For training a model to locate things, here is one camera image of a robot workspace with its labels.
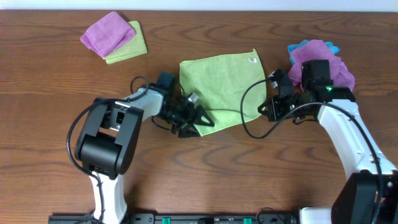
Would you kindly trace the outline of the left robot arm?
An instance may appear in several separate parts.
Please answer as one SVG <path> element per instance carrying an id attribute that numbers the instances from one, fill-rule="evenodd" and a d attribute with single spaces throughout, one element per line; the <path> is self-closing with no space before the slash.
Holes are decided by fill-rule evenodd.
<path id="1" fill-rule="evenodd" d="M 196 105 L 198 95 L 170 100 L 171 91 L 156 85 L 142 86 L 123 99 L 96 98 L 87 110 L 76 142 L 74 158 L 93 184 L 96 207 L 91 223 L 122 223 L 127 213 L 124 174 L 131 165 L 142 122 L 155 116 L 171 124 L 180 138 L 197 137 L 197 126 L 215 125 L 205 109 Z"/>

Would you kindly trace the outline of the green microfiber cloth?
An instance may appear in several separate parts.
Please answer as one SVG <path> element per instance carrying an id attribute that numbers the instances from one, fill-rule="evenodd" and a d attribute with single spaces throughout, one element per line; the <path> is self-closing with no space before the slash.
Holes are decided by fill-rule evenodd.
<path id="1" fill-rule="evenodd" d="M 180 63 L 180 84 L 214 121 L 196 125 L 201 136 L 260 117 L 257 107 L 267 98 L 264 70 L 257 51 L 224 54 Z"/>

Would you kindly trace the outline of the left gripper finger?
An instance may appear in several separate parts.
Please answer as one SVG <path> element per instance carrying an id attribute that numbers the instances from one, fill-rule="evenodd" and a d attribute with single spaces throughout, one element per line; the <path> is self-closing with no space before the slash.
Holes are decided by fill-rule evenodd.
<path id="1" fill-rule="evenodd" d="M 197 124 L 200 126 L 210 126 L 210 127 L 213 127 L 215 125 L 214 121 L 206 113 L 206 111 L 202 107 L 202 105 L 198 105 L 195 109 L 194 124 Z"/>
<path id="2" fill-rule="evenodd" d="M 192 123 L 185 123 L 178 130 L 179 138 L 194 138 L 194 137 L 200 137 L 200 136 L 201 135 L 198 132 L 197 128 Z"/>

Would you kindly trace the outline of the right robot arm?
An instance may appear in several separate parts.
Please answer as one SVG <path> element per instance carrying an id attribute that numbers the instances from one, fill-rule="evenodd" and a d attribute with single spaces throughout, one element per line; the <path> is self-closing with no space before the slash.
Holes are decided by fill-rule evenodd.
<path id="1" fill-rule="evenodd" d="M 326 130 L 347 181 L 330 208 L 301 208 L 299 223 L 397 223 L 397 167 L 381 152 L 361 119 L 350 88 L 331 79 L 327 60 L 302 64 L 303 93 L 289 76 L 274 71 L 267 79 L 278 88 L 258 107 L 269 121 L 313 116 Z"/>

